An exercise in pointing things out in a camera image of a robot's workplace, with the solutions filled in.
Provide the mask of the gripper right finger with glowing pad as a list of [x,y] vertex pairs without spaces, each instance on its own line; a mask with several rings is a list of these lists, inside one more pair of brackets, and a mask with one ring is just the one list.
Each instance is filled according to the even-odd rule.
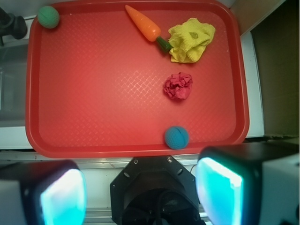
[[196,165],[200,204],[215,225],[297,225],[300,147],[288,142],[210,146]]

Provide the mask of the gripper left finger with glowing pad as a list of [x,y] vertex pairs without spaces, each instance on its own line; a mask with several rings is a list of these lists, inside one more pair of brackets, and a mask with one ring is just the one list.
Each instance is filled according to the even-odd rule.
[[86,204],[85,177],[72,160],[0,168],[2,225],[82,225]]

